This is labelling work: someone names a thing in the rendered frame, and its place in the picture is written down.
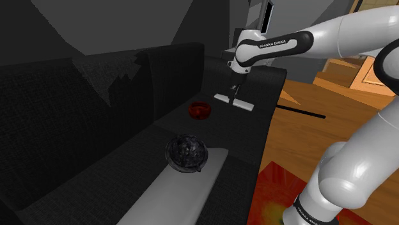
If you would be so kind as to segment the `white flat slab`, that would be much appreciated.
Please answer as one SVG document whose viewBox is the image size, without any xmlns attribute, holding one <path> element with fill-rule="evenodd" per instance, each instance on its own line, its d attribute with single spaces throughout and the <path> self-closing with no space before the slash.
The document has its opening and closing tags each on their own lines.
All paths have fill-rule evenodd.
<svg viewBox="0 0 399 225">
<path fill-rule="evenodd" d="M 252 111 L 253 108 L 254 108 L 253 104 L 250 104 L 248 102 L 245 102 L 245 101 L 242 101 L 242 100 L 239 100 L 239 99 L 236 99 L 236 98 L 234 100 L 230 100 L 229 97 L 226 96 L 226 95 L 215 94 L 214 98 L 218 99 L 218 100 L 220 100 L 222 102 L 225 102 L 227 104 L 230 104 L 232 106 L 239 107 L 241 109 L 245 109 L 247 111 Z"/>
</svg>

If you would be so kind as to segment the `red bowl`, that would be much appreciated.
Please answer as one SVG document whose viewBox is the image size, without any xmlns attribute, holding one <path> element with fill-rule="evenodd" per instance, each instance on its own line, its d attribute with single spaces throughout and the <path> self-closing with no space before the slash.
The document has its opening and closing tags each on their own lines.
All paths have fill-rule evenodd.
<svg viewBox="0 0 399 225">
<path fill-rule="evenodd" d="M 188 112 L 191 118 L 195 120 L 204 120 L 210 116 L 211 113 L 211 106 L 206 102 L 193 102 L 188 107 Z"/>
</svg>

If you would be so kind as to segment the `thin black bar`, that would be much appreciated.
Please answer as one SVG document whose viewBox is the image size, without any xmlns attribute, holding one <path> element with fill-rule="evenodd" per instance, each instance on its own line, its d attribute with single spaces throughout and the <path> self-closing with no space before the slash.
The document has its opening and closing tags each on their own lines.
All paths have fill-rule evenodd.
<svg viewBox="0 0 399 225">
<path fill-rule="evenodd" d="M 304 111 L 304 110 L 301 110 L 301 109 L 287 107 L 287 106 L 279 105 L 279 104 L 276 105 L 276 107 L 279 108 L 279 109 L 284 109 L 284 110 L 292 111 L 292 112 L 295 112 L 295 113 L 300 113 L 300 114 L 305 114 L 305 115 L 308 115 L 308 116 L 313 116 L 313 117 L 316 117 L 316 118 L 326 119 L 326 116 L 322 115 L 322 114 L 317 114 L 317 113 L 313 113 L 313 112 L 309 112 L 309 111 Z"/>
</svg>

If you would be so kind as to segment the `dark marbled round bowl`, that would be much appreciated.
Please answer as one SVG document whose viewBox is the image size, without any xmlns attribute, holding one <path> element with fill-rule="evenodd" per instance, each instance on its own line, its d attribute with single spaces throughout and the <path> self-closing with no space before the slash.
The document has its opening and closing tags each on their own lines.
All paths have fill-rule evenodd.
<svg viewBox="0 0 399 225">
<path fill-rule="evenodd" d="M 208 148 L 196 136 L 180 134 L 166 145 L 165 157 L 168 164 L 181 173 L 201 172 L 208 160 Z"/>
</svg>

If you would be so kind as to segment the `red patterned robot stand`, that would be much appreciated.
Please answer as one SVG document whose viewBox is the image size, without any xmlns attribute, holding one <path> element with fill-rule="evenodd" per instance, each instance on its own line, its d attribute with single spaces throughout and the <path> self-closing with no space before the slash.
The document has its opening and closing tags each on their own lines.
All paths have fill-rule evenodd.
<svg viewBox="0 0 399 225">
<path fill-rule="evenodd" d="M 283 212 L 291 206 L 306 182 L 275 162 L 258 175 L 247 225 L 283 225 Z"/>
</svg>

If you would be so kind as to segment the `orange wooden furniture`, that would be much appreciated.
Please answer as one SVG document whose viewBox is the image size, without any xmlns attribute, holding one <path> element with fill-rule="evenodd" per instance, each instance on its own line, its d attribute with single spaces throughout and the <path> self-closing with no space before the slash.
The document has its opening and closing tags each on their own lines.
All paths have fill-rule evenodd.
<svg viewBox="0 0 399 225">
<path fill-rule="evenodd" d="M 370 56 L 354 56 L 343 59 L 328 59 L 323 70 L 317 73 L 313 84 L 323 88 L 340 87 L 385 95 L 395 94 L 385 86 L 373 70 L 375 58 Z"/>
</svg>

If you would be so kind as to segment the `dark fabric sofa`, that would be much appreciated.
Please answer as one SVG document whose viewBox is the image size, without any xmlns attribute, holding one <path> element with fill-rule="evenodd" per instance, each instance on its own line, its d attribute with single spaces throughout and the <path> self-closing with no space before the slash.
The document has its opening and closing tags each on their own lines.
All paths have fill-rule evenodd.
<svg viewBox="0 0 399 225">
<path fill-rule="evenodd" d="M 227 61 L 184 43 L 0 67 L 0 225 L 116 225 L 178 134 L 228 156 L 196 225 L 246 225 L 286 70 L 255 66 L 230 106 Z M 212 110 L 190 117 L 193 102 Z"/>
</svg>

